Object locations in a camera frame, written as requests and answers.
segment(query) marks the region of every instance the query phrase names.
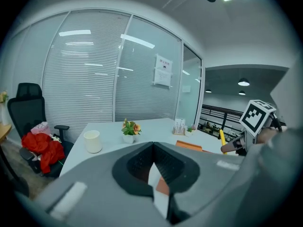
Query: red cloth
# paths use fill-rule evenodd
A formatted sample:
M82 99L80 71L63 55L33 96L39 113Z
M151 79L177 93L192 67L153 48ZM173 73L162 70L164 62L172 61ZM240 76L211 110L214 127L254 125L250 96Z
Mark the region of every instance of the red cloth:
M50 164L54 164L65 157L61 143L51 140L49 135L43 133L32 134L29 132L22 137L21 142L24 148L42 154L40 166L44 174L51 171Z

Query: office chair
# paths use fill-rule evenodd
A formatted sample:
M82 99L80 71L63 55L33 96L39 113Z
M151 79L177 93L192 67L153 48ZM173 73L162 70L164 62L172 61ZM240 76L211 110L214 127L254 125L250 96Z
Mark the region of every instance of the office chair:
M47 121L42 90L35 83L19 83L16 97L8 101L8 110L21 138L36 125ZM69 126L56 125L54 128L59 130L59 138L62 142L65 158L50 165L51 172L44 174L50 177L58 177L60 175L63 164L73 146L71 142L65 141L63 137L63 131L68 130ZM19 153L35 173L41 172L40 161L36 159L32 152L26 148L21 148Z

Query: white cup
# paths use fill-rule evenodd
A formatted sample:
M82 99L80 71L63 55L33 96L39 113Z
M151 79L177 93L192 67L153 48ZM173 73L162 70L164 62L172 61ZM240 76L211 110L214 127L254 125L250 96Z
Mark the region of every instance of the white cup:
M99 135L99 131L87 131L84 133L85 147L89 153L97 153L102 150Z

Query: white desk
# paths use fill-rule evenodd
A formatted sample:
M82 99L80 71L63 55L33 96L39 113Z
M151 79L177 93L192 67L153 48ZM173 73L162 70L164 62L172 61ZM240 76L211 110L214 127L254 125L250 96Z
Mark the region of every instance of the white desk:
M214 136L201 131L195 132L194 135L190 137L172 134L172 128L174 126L172 119L139 120L135 122L141 126L142 132L140 133L139 141L135 141L133 144L159 141L175 145L177 140L182 140L191 144L200 145L203 150L222 154L220 150L222 146L221 141ZM88 123L71 149L60 176L86 159L130 146L131 144L124 143L123 141L123 133L121 132L122 124L122 122ZM103 148L96 154L91 154L85 149L83 134L90 130L98 130L100 132L100 140Z

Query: chair armrest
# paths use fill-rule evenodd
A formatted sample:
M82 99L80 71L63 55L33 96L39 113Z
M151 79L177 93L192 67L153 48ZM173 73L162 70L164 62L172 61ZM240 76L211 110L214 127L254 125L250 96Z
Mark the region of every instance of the chair armrest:
M57 129L57 130L66 131L66 130L68 130L70 127L67 126L67 125L56 125L56 126L54 126L54 128Z
M32 159L35 158L35 155L32 152L30 152L28 149L23 147L19 150L19 154L26 161L31 161Z
M63 142L64 141L63 131L68 130L70 127L67 125L56 125L54 126L54 128L59 130L60 139Z

